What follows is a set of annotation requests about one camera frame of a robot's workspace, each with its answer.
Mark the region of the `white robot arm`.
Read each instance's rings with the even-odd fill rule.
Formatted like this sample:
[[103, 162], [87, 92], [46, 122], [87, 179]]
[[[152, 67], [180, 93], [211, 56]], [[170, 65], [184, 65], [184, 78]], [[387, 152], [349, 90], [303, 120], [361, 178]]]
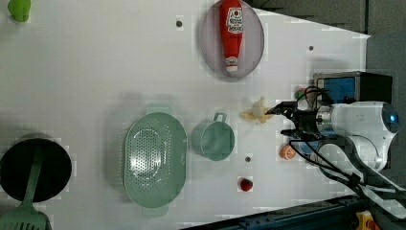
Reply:
[[405, 220], [405, 189], [380, 172], [398, 133], [398, 116], [390, 104], [336, 103], [301, 110], [295, 102], [282, 102], [267, 112], [294, 124], [281, 131], [291, 138], [290, 146], [318, 144], [312, 163], [322, 174], [366, 199], [377, 212]]

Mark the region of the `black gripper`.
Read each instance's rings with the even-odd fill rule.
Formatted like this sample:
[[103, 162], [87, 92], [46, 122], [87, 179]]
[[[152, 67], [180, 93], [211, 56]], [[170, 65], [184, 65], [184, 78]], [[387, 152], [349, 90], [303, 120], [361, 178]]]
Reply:
[[291, 138], [316, 138], [320, 132], [316, 124], [316, 110], [297, 109], [296, 102], [281, 102], [266, 111], [266, 115], [291, 117], [295, 129], [283, 129], [281, 135]]

